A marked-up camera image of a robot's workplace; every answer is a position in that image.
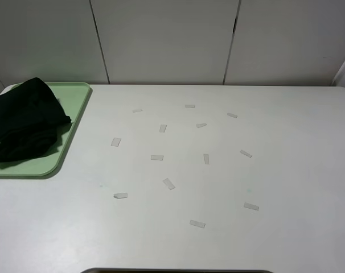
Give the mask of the black short sleeve t-shirt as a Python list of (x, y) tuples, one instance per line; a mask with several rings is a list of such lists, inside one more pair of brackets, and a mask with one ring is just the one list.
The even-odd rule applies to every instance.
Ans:
[(0, 95), (0, 163), (44, 156), (69, 126), (58, 99), (35, 77)]

